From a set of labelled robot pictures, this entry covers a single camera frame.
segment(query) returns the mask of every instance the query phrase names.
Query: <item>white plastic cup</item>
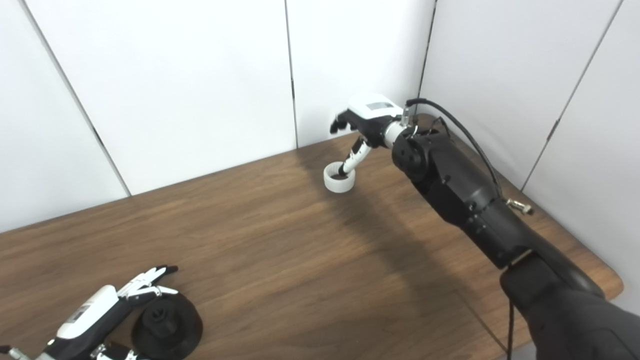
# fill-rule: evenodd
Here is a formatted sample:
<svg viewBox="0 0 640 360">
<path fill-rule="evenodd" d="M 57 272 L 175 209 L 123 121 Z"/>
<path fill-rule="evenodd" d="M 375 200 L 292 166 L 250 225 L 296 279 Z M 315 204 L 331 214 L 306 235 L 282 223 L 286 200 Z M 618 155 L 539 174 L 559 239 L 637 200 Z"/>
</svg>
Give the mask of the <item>white plastic cup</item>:
<svg viewBox="0 0 640 360">
<path fill-rule="evenodd" d="M 342 180 L 332 179 L 331 176 L 338 175 L 338 169 L 342 166 L 343 162 L 336 161 L 335 163 L 330 163 L 324 168 L 324 186 L 329 189 L 329 191 L 334 193 L 346 193 L 356 182 L 356 170 L 347 173 L 347 178 Z"/>
</svg>

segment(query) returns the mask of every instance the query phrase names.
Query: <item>wood grain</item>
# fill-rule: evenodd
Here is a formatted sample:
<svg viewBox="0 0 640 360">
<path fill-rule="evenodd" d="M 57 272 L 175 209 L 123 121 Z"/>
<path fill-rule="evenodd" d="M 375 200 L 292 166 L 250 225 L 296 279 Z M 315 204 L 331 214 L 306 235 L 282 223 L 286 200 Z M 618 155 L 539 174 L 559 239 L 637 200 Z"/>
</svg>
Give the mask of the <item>wood grain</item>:
<svg viewBox="0 0 640 360">
<path fill-rule="evenodd" d="M 324 188 L 324 166 L 354 140 L 0 234 L 0 341 L 36 355 L 102 285 L 166 263 L 180 271 L 162 284 L 186 294 L 205 324 L 190 359 L 499 357 L 499 271 L 439 219 L 388 150 L 369 155 L 350 192 Z M 526 221 L 608 297 L 621 292 L 620 278 L 544 212 Z M 113 339 L 129 343 L 135 318 Z M 516 324 L 516 344 L 525 343 Z"/>
</svg>

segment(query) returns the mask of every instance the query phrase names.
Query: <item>robotic hand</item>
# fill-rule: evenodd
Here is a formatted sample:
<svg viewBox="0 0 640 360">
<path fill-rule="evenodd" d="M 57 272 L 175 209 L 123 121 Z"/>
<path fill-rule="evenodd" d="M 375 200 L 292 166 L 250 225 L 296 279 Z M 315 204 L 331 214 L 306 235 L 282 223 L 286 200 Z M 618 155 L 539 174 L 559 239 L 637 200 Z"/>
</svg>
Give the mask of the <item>robotic hand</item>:
<svg viewBox="0 0 640 360">
<path fill-rule="evenodd" d="M 80 306 L 58 329 L 36 360 L 156 360 L 186 357 L 200 341 L 202 321 L 195 307 L 177 290 L 158 286 L 177 266 L 156 266 L 138 274 L 116 291 L 105 285 Z M 140 316 L 133 341 L 145 355 L 118 344 L 105 344 L 107 336 L 131 314 L 136 306 L 150 305 Z M 14 360 L 30 360 L 17 348 L 0 347 Z"/>
<path fill-rule="evenodd" d="M 412 99 L 401 110 L 377 94 L 351 98 L 330 131 L 349 124 L 360 132 L 362 146 L 389 148 L 394 165 L 442 219 L 459 227 L 497 268 L 506 268 L 500 285 L 527 321 L 538 359 L 639 360 L 640 317 L 606 301 L 591 278 L 515 215 L 510 208 L 528 213 L 530 207 L 503 199 L 495 176 L 492 183 L 449 136 L 410 126 L 414 104 L 436 108 L 477 145 L 436 103 Z M 341 167 L 345 174 L 364 159 L 352 154 Z"/>
</svg>

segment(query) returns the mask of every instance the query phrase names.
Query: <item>black round object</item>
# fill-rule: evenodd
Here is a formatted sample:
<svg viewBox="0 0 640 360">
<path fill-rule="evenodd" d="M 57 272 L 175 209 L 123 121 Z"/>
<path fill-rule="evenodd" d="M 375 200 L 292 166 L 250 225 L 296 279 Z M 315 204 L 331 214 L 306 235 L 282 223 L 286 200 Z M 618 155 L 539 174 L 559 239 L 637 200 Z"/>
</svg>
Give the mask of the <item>black round object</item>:
<svg viewBox="0 0 640 360">
<path fill-rule="evenodd" d="M 131 334 L 136 349 L 155 360 L 182 360 L 202 338 L 202 319 L 182 294 L 170 295 L 149 305 Z"/>
</svg>

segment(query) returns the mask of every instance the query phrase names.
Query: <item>white wall panel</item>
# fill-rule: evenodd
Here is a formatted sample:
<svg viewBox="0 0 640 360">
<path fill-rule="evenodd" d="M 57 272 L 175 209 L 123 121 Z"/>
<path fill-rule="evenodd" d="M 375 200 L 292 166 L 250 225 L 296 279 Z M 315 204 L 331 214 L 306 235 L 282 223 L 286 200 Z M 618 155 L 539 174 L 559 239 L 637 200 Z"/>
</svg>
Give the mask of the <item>white wall panel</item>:
<svg viewBox="0 0 640 360">
<path fill-rule="evenodd" d="M 421 96 L 522 186 L 618 1 L 439 1 Z"/>
<path fill-rule="evenodd" d="M 283 1 L 27 2 L 132 193 L 295 148 Z"/>
<path fill-rule="evenodd" d="M 0 1 L 0 233 L 125 197 L 18 1 Z"/>
<path fill-rule="evenodd" d="M 625 0 L 525 193 L 617 271 L 640 314 L 640 0 Z"/>
<path fill-rule="evenodd" d="M 420 87 L 433 0 L 287 0 L 300 146 L 326 140 L 357 92 L 399 105 Z"/>
</svg>

